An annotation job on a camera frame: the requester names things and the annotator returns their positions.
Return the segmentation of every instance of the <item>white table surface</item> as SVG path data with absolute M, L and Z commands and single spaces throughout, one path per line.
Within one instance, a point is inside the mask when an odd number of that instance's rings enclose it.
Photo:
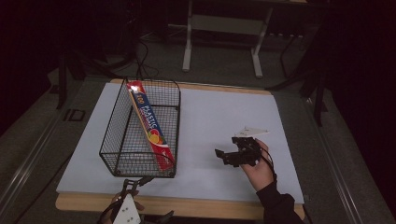
M 59 193 L 117 193 L 124 177 L 113 176 L 99 157 L 120 84 L 107 83 L 57 188 Z M 272 95 L 181 89 L 175 178 L 155 178 L 141 196 L 257 202 L 241 168 L 224 165 L 215 148 L 236 151 L 231 137 L 245 126 L 268 130 L 257 136 L 270 148 L 278 190 L 304 203 L 301 187 Z

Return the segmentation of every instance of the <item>black cable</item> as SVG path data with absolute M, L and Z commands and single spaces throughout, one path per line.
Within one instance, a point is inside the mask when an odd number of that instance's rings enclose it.
M 125 55 L 125 57 L 121 61 L 116 62 L 116 63 L 105 64 L 104 67 L 107 69 L 113 70 L 113 69 L 123 67 L 124 65 L 127 65 L 128 63 L 131 63 L 133 60 L 134 60 L 134 55 L 131 52 L 129 52 Z
M 265 161 L 265 163 L 267 163 L 268 166 L 270 167 L 270 169 L 271 169 L 271 171 L 272 171 L 272 173 L 273 173 L 274 181 L 276 182 L 276 180 L 277 180 L 277 174 L 275 173 L 274 161 L 273 161 L 273 159 L 272 159 L 270 153 L 269 153 L 267 150 L 265 150 L 264 148 L 262 148 L 262 150 L 264 150 L 265 153 L 267 153 L 268 159 L 269 159 L 269 160 L 267 160 L 263 155 L 261 155 L 261 157 L 262 157 L 262 159 Z
M 157 68 L 154 68 L 154 67 L 151 67 L 151 66 L 148 66 L 145 64 L 145 60 L 147 59 L 147 57 L 149 55 L 149 47 L 141 40 L 139 40 L 138 43 L 145 47 L 146 52 L 145 52 L 145 55 L 143 56 L 142 60 L 140 60 L 136 54 L 136 63 L 137 63 L 137 69 L 135 72 L 136 79 L 144 79 L 144 78 L 152 79 L 153 77 L 158 76 L 160 74 L 160 71 Z M 155 70 L 156 74 L 151 76 L 149 74 L 149 72 L 146 70 L 146 68 Z
M 17 224 L 21 218 L 32 208 L 32 206 L 37 202 L 37 200 L 43 195 L 45 190 L 49 187 L 49 185 L 52 183 L 52 181 L 55 179 L 56 175 L 59 174 L 59 172 L 62 170 L 62 168 L 67 164 L 67 162 L 70 160 L 72 157 L 73 153 L 71 153 L 64 162 L 59 166 L 58 170 L 55 172 L 55 174 L 52 176 L 52 178 L 49 180 L 49 182 L 44 186 L 44 188 L 35 196 L 35 198 L 29 203 L 29 205 L 18 215 L 17 219 L 13 222 L 14 224 Z

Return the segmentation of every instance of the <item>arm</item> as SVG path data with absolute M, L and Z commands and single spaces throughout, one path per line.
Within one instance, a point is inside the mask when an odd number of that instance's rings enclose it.
M 256 139 L 262 148 L 262 156 L 268 160 L 268 146 Z M 241 165 L 264 207 L 264 222 L 274 224 L 303 223 L 294 212 L 294 199 L 289 194 L 280 194 L 276 189 L 274 174 L 263 158 L 255 166 Z

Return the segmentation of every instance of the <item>metal stand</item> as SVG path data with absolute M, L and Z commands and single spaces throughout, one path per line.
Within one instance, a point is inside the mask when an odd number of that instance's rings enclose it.
M 187 19 L 187 43 L 184 51 L 183 71 L 190 71 L 191 63 L 191 32 L 192 29 L 215 32 L 235 33 L 243 35 L 257 35 L 259 37 L 256 46 L 251 50 L 254 71 L 257 78 L 262 78 L 259 51 L 268 27 L 273 9 L 270 7 L 266 12 L 264 21 L 243 20 L 235 18 L 214 17 L 197 15 L 192 13 L 192 0 L 189 1 L 189 13 Z

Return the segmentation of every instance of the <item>wire basket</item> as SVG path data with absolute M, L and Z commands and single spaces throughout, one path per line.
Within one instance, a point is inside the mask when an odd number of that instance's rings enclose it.
M 174 156 L 173 167 L 163 171 L 158 164 L 158 156 L 163 155 L 151 150 L 134 111 L 127 81 L 123 80 L 120 86 L 99 155 L 114 176 L 173 178 L 177 169 L 180 89 L 174 81 L 142 80 L 152 110 Z

